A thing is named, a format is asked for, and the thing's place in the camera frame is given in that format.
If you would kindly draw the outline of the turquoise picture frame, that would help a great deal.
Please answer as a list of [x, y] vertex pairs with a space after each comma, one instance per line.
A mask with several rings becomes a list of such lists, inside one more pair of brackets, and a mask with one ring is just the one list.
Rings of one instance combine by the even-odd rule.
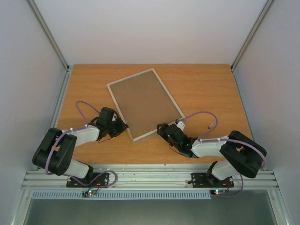
[[106, 86], [132, 143], [155, 134], [159, 124], [185, 117], [154, 68]]

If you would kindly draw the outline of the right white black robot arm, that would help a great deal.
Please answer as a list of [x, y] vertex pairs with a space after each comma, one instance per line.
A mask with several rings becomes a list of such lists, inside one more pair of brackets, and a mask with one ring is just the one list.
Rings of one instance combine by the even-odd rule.
[[164, 123], [157, 126], [157, 134], [186, 158], [224, 157], [213, 162], [207, 172], [191, 174], [190, 183], [195, 188], [232, 188], [235, 175], [253, 179], [266, 164], [267, 151], [239, 131], [221, 138], [202, 139], [188, 137], [183, 129], [182, 122]]

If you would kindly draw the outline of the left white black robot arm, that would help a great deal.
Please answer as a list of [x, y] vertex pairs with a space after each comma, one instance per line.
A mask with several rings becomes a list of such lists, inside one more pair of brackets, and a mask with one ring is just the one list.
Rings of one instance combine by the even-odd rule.
[[60, 130], [51, 128], [45, 134], [33, 155], [32, 163], [45, 169], [47, 175], [68, 176], [84, 187], [92, 185], [97, 176], [92, 166], [73, 159], [76, 147], [99, 142], [109, 136], [114, 138], [128, 129], [118, 113], [104, 107], [99, 116], [83, 127]]

